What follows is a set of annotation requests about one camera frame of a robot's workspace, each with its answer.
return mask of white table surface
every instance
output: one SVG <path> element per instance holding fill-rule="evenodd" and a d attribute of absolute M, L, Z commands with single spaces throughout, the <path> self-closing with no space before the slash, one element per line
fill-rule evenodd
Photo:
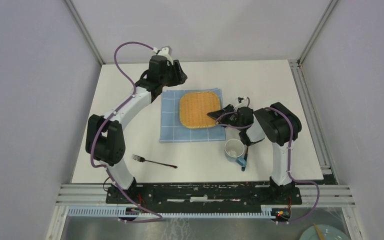
<path fill-rule="evenodd" d="M 186 83 L 170 90 L 220 88 L 223 107 L 239 96 L 249 96 L 254 110 L 281 102 L 300 120 L 302 130 L 292 151 L 292 175 L 300 180 L 323 179 L 307 121 L 287 60 L 181 62 Z M 122 64 L 134 81 L 148 64 Z M 129 94 L 132 86 L 115 65 L 103 65 L 89 116 L 103 115 Z M 161 96 L 145 107 L 124 130 L 124 160 L 138 183 L 268 181 L 273 167 L 272 143 L 265 139 L 249 148 L 245 171 L 224 156 L 224 141 L 160 143 Z M 226 139 L 239 139 L 239 131 L 226 129 Z M 108 176 L 93 168 L 83 136 L 72 183 L 102 183 Z M 148 160 L 178 166 L 173 169 L 134 161 L 136 154 Z"/>

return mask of woven placemat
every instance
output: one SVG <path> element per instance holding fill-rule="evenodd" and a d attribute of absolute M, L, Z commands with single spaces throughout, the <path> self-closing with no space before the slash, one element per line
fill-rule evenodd
<path fill-rule="evenodd" d="M 193 143 L 226 141 L 226 131 L 222 126 L 208 128 L 186 128 L 180 122 L 180 99 L 188 93 L 213 92 L 220 99 L 223 106 L 222 90 L 220 88 L 200 90 L 167 90 L 161 94 L 161 128 L 159 142 L 168 143 Z"/>
<path fill-rule="evenodd" d="M 207 113 L 220 110 L 220 99 L 212 91 L 190 92 L 179 103 L 179 118 L 188 129 L 211 128 L 216 125 Z"/>

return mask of blue mug handle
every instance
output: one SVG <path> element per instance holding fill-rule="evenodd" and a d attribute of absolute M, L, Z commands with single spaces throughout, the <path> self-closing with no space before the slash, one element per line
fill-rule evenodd
<path fill-rule="evenodd" d="M 237 164 L 239 164 L 239 166 L 241 167 L 245 167 L 247 165 L 247 161 L 245 161 L 245 159 L 243 157 L 238 157 L 236 158 L 236 161 L 235 161 Z"/>

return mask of glass panel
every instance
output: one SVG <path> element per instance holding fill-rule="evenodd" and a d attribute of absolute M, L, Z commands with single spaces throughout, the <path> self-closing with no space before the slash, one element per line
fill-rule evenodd
<path fill-rule="evenodd" d="M 307 208 L 292 208 L 292 219 Z M 317 208 L 311 216 L 290 225 L 277 225 L 269 219 L 167 218 L 152 223 L 124 224 L 114 217 L 67 217 L 63 240 L 299 240 L 316 224 L 330 225 L 349 236 L 341 208 Z"/>

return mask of white wall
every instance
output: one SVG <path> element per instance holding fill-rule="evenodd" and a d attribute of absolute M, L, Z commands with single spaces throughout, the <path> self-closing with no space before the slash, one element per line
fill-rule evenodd
<path fill-rule="evenodd" d="M 0 240 L 45 237 L 99 70 L 62 0 L 0 0 Z"/>
<path fill-rule="evenodd" d="M 181 61 L 297 59 L 329 0 L 73 0 L 100 54 L 139 41 Z M 120 62 L 147 62 L 129 46 Z"/>
<path fill-rule="evenodd" d="M 340 1 L 304 74 L 339 179 L 369 239 L 384 239 L 384 1 Z"/>

